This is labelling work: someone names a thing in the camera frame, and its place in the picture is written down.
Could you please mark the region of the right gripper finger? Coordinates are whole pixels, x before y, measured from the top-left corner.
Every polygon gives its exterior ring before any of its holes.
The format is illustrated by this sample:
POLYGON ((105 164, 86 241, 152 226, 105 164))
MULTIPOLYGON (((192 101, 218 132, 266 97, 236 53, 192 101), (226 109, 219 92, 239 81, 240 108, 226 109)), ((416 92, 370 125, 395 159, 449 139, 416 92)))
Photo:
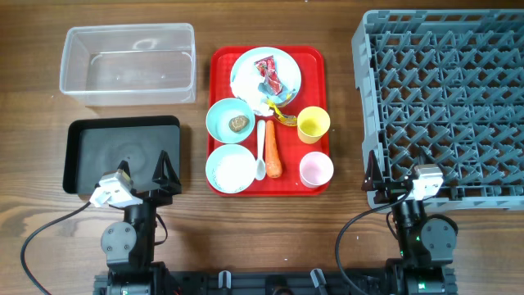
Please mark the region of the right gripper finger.
POLYGON ((431 157, 426 153, 423 147, 418 148, 418 166, 422 165, 433 165, 434 161, 431 159, 431 157))
POLYGON ((364 181, 361 189, 363 191, 379 190, 383 185, 383 178, 380 166, 377 162, 375 152, 371 150, 368 155, 368 166, 365 171, 364 181))

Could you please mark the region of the pink plastic cup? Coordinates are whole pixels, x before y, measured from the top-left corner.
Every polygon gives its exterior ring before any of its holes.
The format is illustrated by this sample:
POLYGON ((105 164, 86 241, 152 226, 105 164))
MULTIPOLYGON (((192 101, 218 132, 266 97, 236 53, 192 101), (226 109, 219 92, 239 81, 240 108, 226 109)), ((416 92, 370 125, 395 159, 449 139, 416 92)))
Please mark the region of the pink plastic cup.
POLYGON ((331 158, 322 152, 309 152, 300 161, 300 181, 307 188, 317 188, 330 181, 334 174, 331 158))

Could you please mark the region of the yellow plastic cup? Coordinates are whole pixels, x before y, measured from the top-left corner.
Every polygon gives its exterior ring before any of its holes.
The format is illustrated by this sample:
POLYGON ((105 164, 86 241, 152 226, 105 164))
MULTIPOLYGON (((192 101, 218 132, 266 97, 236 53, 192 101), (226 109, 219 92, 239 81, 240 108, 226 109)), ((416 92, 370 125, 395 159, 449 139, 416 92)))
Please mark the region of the yellow plastic cup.
POLYGON ((330 125, 331 118, 322 107, 306 107, 297 116, 297 133, 303 143, 318 142, 330 125))

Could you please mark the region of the green bowl with food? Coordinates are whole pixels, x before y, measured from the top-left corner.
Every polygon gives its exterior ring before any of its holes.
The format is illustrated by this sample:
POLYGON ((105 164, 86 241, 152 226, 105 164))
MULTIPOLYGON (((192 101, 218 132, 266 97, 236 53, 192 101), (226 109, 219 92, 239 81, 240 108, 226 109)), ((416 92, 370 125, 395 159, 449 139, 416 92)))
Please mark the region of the green bowl with food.
POLYGON ((255 128, 255 114, 248 104, 238 98, 225 98, 213 104, 206 115, 206 128, 209 135, 221 143, 241 143, 247 139, 255 128), (249 118, 249 125, 240 133, 234 133, 228 122, 235 116, 249 118))

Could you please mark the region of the yellow snack wrapper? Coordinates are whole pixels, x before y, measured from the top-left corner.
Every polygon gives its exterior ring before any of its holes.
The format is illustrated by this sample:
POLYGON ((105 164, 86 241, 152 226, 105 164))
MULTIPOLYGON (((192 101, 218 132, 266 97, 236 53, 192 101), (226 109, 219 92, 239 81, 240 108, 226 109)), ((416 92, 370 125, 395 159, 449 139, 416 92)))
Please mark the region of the yellow snack wrapper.
POLYGON ((284 108, 289 104, 289 102, 293 99, 293 92, 290 92, 286 95, 286 98, 283 102, 275 103, 271 99, 267 99, 266 103, 268 106, 274 110, 274 116, 277 118, 277 120, 282 123, 285 126, 294 127, 297 126, 297 117, 291 116, 291 115, 285 115, 281 112, 281 108, 284 108))

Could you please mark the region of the white tissue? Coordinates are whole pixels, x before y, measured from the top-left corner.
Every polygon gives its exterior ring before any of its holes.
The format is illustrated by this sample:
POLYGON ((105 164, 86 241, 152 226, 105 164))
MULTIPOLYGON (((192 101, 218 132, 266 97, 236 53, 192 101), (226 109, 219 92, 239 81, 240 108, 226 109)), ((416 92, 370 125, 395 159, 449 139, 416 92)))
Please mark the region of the white tissue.
POLYGON ((265 78, 252 62, 243 62, 230 84, 233 95, 248 104, 257 116, 269 117, 274 111, 267 103, 267 95, 259 90, 265 78))

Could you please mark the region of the red snack wrapper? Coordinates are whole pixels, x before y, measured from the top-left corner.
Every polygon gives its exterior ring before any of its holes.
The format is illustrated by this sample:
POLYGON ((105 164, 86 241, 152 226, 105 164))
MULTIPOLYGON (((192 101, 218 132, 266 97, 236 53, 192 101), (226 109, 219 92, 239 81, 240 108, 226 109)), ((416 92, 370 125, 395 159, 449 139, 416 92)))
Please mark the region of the red snack wrapper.
POLYGON ((279 95, 283 86, 278 78, 276 63, 273 56, 262 58, 255 62, 255 67, 264 78, 263 87, 270 95, 279 95))

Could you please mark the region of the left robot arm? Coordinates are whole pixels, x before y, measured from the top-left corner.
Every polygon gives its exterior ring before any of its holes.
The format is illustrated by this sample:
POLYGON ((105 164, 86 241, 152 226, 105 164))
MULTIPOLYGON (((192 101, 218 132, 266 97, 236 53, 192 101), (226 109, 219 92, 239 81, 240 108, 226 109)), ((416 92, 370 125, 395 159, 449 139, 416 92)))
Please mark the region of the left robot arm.
POLYGON ((108 273, 97 275, 94 295, 180 294, 181 285, 163 262, 154 261, 156 226, 164 224, 158 207, 173 203, 173 196, 182 192, 179 178, 166 151, 161 151, 151 181, 156 188, 131 195, 138 204, 123 208, 124 219, 109 225, 101 238, 106 254, 108 273))

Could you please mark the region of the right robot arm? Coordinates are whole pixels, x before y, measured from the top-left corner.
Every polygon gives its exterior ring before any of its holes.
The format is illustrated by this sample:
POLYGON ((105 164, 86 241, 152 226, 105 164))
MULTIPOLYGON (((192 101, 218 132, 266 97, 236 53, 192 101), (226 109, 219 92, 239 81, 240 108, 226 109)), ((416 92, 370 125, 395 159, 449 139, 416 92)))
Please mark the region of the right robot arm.
POLYGON ((372 294, 456 294, 458 286, 453 252, 459 228, 447 216, 425 212, 424 200, 434 197, 443 184, 440 167, 420 152, 413 173, 387 182, 375 152, 370 152, 363 191, 374 191, 374 201, 388 205, 395 222, 399 259, 389 259, 377 278, 368 277, 372 294))

